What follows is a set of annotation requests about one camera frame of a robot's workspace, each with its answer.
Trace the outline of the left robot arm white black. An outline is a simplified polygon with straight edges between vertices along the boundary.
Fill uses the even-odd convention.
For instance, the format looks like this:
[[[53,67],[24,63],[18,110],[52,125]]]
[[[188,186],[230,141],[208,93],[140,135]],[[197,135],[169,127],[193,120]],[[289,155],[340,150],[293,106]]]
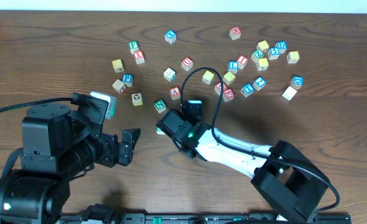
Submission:
[[[139,128],[121,136],[102,132],[107,103],[95,100],[77,110],[60,103],[30,108],[22,121],[23,147],[16,151],[20,169],[0,178],[0,223],[57,223],[70,196],[70,182],[95,164],[127,166]]]

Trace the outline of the green R block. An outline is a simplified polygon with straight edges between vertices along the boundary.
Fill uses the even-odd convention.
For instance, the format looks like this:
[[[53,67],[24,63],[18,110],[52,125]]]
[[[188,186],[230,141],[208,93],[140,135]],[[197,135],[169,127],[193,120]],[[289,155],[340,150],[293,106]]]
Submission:
[[[156,127],[156,133],[165,135],[165,133],[161,130],[161,128],[158,127]]]

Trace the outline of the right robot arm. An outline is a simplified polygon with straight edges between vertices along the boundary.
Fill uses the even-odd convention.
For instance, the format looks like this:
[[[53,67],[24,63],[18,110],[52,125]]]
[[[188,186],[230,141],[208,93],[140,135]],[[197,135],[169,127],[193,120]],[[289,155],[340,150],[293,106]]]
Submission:
[[[290,222],[310,222],[327,191],[329,179],[296,147],[235,139],[175,110],[156,124],[185,156],[217,162],[248,176],[251,184],[280,216]]]

